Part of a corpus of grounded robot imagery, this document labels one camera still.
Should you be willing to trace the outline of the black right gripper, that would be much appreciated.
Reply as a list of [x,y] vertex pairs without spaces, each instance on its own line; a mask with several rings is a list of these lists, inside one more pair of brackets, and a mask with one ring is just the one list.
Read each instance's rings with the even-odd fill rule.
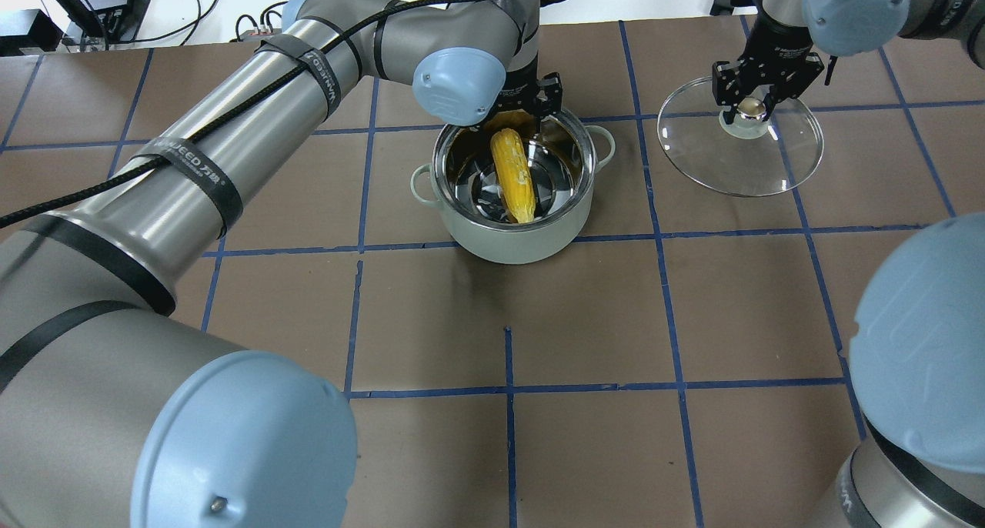
[[823,70],[823,61],[816,52],[804,52],[799,57],[768,54],[766,58],[745,54],[734,62],[714,62],[712,97],[721,106],[719,119],[735,122],[741,101],[753,96],[757,89],[764,89],[763,120],[769,121],[779,103],[802,96]]

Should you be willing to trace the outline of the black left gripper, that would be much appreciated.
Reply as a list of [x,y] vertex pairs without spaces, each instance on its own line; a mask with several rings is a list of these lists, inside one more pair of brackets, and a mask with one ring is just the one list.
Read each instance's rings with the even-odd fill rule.
[[496,97],[492,118],[514,111],[528,115],[527,135],[532,141],[544,138],[544,122],[563,110],[563,79],[558,72],[538,78],[535,72],[507,72],[503,89]]

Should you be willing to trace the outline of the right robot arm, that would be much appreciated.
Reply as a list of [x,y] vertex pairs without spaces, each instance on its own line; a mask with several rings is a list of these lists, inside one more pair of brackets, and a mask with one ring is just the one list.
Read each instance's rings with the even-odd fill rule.
[[[723,124],[766,86],[764,114],[831,62],[894,37],[954,39],[983,65],[983,0],[760,0],[743,54],[715,62]],[[904,241],[857,307],[849,376],[866,438],[808,527],[981,527],[984,444],[983,215],[950,217]]]

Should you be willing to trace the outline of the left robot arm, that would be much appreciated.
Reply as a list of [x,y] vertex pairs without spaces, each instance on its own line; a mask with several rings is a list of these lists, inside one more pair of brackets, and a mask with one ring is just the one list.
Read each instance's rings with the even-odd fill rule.
[[347,398],[179,323],[175,285],[366,76],[448,125],[531,65],[543,0],[288,0],[282,31],[101,185],[4,216],[4,527],[340,527]]

